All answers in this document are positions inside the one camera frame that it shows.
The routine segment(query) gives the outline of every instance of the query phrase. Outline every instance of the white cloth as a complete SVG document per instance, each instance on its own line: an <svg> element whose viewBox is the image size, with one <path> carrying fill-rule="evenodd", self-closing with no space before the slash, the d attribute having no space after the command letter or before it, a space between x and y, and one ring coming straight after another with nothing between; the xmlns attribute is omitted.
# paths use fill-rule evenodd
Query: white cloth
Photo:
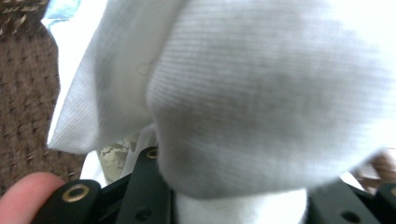
<svg viewBox="0 0 396 224"><path fill-rule="evenodd" d="M325 184L394 140L392 4L110 0L49 146L87 152L154 121L163 177L205 199L179 196L186 208L268 193L286 203L283 192ZM183 211L183 223L220 214ZM286 222L276 211L268 222Z"/></svg>

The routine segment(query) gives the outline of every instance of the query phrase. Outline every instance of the metal grommet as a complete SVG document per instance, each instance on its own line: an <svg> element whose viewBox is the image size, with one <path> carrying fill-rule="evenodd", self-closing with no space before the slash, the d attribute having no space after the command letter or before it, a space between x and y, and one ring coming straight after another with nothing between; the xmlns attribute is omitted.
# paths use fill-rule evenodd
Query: metal grommet
<svg viewBox="0 0 396 224"><path fill-rule="evenodd" d="M396 197L396 188L391 189L390 192L394 197Z"/></svg>
<svg viewBox="0 0 396 224"><path fill-rule="evenodd" d="M158 150L157 150L157 149L152 149L152 150L150 150L150 151L148 152L148 154L147 154L147 156L148 156L150 159L156 159L156 158L157 158L157 155L158 155Z"/></svg>
<svg viewBox="0 0 396 224"><path fill-rule="evenodd" d="M68 189L63 195L62 199L67 203L78 202L83 199L90 192L90 188L83 184L77 184Z"/></svg>

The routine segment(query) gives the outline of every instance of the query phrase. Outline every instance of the woven fabric texture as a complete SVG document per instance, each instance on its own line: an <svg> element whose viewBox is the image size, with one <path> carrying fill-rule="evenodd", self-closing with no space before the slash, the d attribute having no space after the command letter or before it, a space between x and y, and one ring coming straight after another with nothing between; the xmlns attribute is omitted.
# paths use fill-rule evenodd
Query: woven fabric texture
<svg viewBox="0 0 396 224"><path fill-rule="evenodd" d="M40 23L47 0L0 1L0 193L46 171L79 178L84 156L46 148L59 92L57 47Z"/></svg>

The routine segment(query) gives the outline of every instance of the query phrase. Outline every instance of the human hand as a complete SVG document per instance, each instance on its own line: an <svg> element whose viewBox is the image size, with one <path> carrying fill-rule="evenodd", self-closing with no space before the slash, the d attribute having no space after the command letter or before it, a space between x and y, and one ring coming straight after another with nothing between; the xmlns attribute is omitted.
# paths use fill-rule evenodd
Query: human hand
<svg viewBox="0 0 396 224"><path fill-rule="evenodd" d="M40 207L63 184L53 174L27 175L0 199L0 224L31 223Z"/></svg>

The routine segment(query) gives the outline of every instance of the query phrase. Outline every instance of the black device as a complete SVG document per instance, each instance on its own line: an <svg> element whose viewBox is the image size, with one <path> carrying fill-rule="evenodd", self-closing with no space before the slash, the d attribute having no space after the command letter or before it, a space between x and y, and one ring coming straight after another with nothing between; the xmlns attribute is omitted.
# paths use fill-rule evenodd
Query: black device
<svg viewBox="0 0 396 224"><path fill-rule="evenodd" d="M103 189L93 180L63 185L32 223L176 224L172 191L158 172L156 157L156 147L144 149L130 175ZM371 195L339 180L310 190L308 206L307 224L395 224L396 184Z"/></svg>

